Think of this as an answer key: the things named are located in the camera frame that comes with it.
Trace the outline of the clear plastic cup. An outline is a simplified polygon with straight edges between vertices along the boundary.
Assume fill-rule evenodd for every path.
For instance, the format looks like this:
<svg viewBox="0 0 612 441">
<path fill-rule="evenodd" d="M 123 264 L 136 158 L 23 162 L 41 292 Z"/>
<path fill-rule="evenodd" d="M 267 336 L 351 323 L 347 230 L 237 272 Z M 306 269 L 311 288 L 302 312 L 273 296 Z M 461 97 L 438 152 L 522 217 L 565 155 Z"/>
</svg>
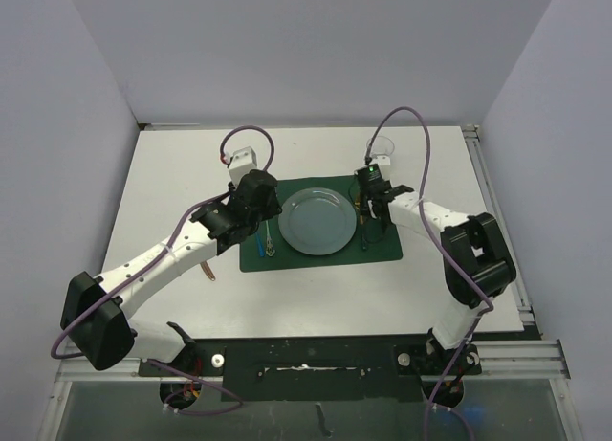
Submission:
<svg viewBox="0 0 612 441">
<path fill-rule="evenodd" d="M 372 137 L 366 142 L 366 152 L 370 157 L 387 156 L 390 157 L 395 151 L 395 144 L 389 138 L 378 135 Z"/>
</svg>

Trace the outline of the gold iridescent spoon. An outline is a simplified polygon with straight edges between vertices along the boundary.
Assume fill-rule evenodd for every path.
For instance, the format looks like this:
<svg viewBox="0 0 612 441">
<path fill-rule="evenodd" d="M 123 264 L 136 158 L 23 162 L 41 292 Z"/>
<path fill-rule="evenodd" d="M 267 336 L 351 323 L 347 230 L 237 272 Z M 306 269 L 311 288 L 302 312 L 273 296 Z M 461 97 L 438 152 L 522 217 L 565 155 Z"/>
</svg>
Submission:
<svg viewBox="0 0 612 441">
<path fill-rule="evenodd" d="M 267 257 L 274 257 L 275 255 L 275 246 L 273 243 L 273 239 L 272 239 L 272 234 L 270 231 L 270 224 L 269 222 L 266 222 L 266 247 L 265 247 L 265 253 L 267 255 Z"/>
</svg>

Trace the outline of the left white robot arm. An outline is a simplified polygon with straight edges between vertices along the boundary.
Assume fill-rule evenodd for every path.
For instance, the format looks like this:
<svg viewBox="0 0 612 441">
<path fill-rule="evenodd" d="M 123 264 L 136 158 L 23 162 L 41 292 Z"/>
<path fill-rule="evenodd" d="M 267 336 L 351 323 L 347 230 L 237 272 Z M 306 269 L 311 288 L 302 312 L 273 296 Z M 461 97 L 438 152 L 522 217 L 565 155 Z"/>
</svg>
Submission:
<svg viewBox="0 0 612 441">
<path fill-rule="evenodd" d="M 174 321 L 133 319 L 136 312 L 176 278 L 253 235 L 281 212 L 277 180 L 254 169 L 228 192 L 198 203 L 172 234 L 149 250 L 98 276 L 82 272 L 69 283 L 60 326 L 96 370 L 125 358 L 156 360 L 172 374 L 194 364 L 195 341 Z"/>
</svg>

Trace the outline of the blue plastic spoon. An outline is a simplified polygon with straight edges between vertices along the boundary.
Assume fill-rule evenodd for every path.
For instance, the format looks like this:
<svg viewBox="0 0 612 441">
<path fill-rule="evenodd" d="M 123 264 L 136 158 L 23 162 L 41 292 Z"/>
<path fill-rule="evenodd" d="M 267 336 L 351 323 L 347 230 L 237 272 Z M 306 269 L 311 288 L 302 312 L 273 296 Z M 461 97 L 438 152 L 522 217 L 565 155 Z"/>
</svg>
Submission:
<svg viewBox="0 0 612 441">
<path fill-rule="evenodd" d="M 256 247 L 257 247 L 257 251 L 258 251 L 259 257 L 263 258 L 263 257 L 266 256 L 266 252 L 265 252 L 265 247 L 264 247 L 264 244 L 262 242 L 262 239 L 261 239 L 261 237 L 260 237 L 258 232 L 255 233 L 254 237 L 255 237 L 255 242 L 256 242 Z"/>
</svg>

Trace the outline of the copper knife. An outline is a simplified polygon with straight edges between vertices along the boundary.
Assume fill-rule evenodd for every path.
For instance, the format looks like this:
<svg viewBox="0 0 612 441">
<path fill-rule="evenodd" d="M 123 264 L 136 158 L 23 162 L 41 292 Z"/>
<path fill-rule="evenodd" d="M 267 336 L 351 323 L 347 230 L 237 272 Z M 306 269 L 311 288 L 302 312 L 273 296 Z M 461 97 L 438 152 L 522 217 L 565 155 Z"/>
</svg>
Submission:
<svg viewBox="0 0 612 441">
<path fill-rule="evenodd" d="M 200 264 L 203 272 L 205 273 L 206 277 L 210 280 L 210 281 L 215 281 L 216 280 L 216 276 L 214 274 L 214 272 L 211 270 L 211 268 L 209 267 L 208 263 L 206 261 L 203 261 Z"/>
</svg>

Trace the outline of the gold fork green handle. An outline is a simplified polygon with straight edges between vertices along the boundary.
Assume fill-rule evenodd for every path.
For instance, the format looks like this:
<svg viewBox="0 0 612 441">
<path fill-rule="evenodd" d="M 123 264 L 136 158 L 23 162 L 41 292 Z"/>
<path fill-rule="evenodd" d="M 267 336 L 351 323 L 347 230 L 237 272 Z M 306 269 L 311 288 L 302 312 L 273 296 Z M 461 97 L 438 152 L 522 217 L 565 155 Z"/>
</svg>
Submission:
<svg viewBox="0 0 612 441">
<path fill-rule="evenodd" d="M 367 235 L 366 235 L 366 228 L 365 228 L 365 216 L 362 214 L 361 211 L 361 199 L 359 196 L 357 196 L 354 200 L 354 206 L 356 208 L 356 211 L 358 213 L 358 219 L 359 219 L 359 228 L 360 228 L 360 235 L 361 235 L 361 249 L 363 251 L 367 251 L 368 250 L 368 246 L 369 243 L 367 241 Z"/>
</svg>

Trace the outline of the teal round plate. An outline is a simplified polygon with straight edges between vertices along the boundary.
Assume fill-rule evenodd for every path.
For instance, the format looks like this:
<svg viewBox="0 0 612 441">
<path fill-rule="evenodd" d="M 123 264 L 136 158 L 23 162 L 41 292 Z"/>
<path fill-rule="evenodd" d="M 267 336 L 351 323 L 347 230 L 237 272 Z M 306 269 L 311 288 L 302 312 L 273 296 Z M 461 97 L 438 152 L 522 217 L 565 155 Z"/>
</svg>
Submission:
<svg viewBox="0 0 612 441">
<path fill-rule="evenodd" d="M 283 239 L 296 251 L 324 256 L 342 250 L 353 238 L 357 214 L 339 192 L 310 187 L 292 194 L 278 217 Z"/>
</svg>

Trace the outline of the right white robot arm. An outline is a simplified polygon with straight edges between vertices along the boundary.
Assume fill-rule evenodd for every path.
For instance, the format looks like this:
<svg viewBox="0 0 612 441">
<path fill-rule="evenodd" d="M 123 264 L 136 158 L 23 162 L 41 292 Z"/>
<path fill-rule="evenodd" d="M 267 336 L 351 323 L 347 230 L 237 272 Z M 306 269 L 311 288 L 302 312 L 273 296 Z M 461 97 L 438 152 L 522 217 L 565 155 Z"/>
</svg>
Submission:
<svg viewBox="0 0 612 441">
<path fill-rule="evenodd" d="M 460 361 L 458 346 L 469 339 L 493 301 L 516 279 L 516 267 L 496 218 L 469 215 L 426 201 L 413 188 L 392 186 L 378 165 L 355 172 L 360 214 L 411 230 L 431 241 L 443 258 L 450 302 L 431 329 L 428 366 L 449 372 Z"/>
</svg>

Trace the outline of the dark green placemat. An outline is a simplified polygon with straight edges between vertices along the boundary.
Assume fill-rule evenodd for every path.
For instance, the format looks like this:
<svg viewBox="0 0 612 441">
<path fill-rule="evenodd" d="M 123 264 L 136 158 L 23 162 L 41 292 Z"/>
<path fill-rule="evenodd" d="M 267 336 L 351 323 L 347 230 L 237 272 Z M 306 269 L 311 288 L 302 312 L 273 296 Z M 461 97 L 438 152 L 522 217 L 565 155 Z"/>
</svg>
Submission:
<svg viewBox="0 0 612 441">
<path fill-rule="evenodd" d="M 354 200 L 359 194 L 356 178 L 349 176 L 311 177 L 282 180 L 277 185 L 277 197 L 281 208 L 284 202 L 294 193 L 310 187 L 324 187 L 339 192 L 354 206 Z M 258 229 L 264 247 L 266 247 L 266 222 L 270 224 L 274 257 L 259 257 L 255 237 L 250 236 L 240 244 L 240 270 L 244 273 L 264 272 L 272 270 L 287 270 L 299 268 L 314 268 L 322 266 L 338 266 L 349 264 L 365 264 L 374 262 L 395 261 L 403 258 L 400 237 L 392 224 L 383 226 L 378 221 L 367 218 L 365 221 L 368 250 L 361 249 L 361 235 L 357 214 L 357 227 L 351 241 L 339 252 L 324 256 L 302 254 L 294 250 L 281 236 L 278 227 L 278 217 L 265 221 Z"/>
</svg>

